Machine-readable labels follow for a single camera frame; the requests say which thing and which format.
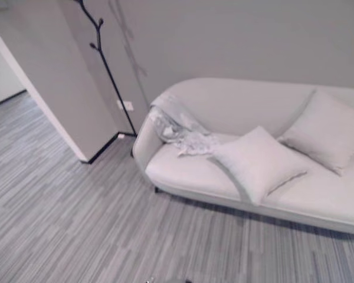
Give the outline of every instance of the sofa armrest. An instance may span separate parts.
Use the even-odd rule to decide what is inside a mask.
[[[159,138],[149,116],[143,122],[133,146],[135,161],[143,175],[151,158],[162,147],[163,141]]]

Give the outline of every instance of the sofa backrest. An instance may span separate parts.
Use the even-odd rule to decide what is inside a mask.
[[[354,107],[354,89],[322,85],[197,78],[166,91],[211,131],[242,135],[261,125],[277,137],[298,118],[315,89]]]

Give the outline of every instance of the white pillow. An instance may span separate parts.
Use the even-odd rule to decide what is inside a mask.
[[[354,154],[354,109],[316,91],[303,114],[278,140],[342,175]]]
[[[262,127],[217,146],[213,156],[231,172],[257,206],[268,192],[307,172],[303,162]]]

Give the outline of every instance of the sofa cushion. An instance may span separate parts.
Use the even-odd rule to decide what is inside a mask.
[[[342,175],[354,154],[354,108],[317,90],[279,140]]]
[[[309,157],[296,154],[306,162],[308,174],[275,190],[264,198],[262,205],[354,224],[354,155],[340,177]]]
[[[239,138],[225,134],[215,135],[223,143]],[[179,157],[178,151],[173,145],[164,144],[152,157],[146,168],[146,174],[152,182],[204,195],[241,200],[234,182],[209,156]]]
[[[252,203],[259,205],[268,192],[307,173],[301,158],[258,126],[236,141],[217,146],[213,157],[243,187]]]

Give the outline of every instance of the sofa seat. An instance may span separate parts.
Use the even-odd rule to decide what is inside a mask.
[[[221,143],[239,138],[215,135]],[[309,173],[279,187],[263,200],[261,206],[255,207],[247,196],[240,195],[239,184],[209,156],[178,157],[178,151],[173,145],[164,144],[148,163],[145,172],[161,189],[209,203],[215,203],[213,199],[216,199],[217,204],[279,218],[284,218],[284,213],[293,213],[354,225],[354,156],[340,177],[309,157],[291,150],[305,162]]]
[[[263,206],[354,225],[354,155],[340,177],[297,154],[306,162],[309,173],[272,192]]]
[[[220,142],[230,142],[238,136],[215,134]],[[240,201],[235,184],[208,156],[178,156],[171,144],[164,144],[146,168],[151,181],[162,188],[186,190],[192,193]]]

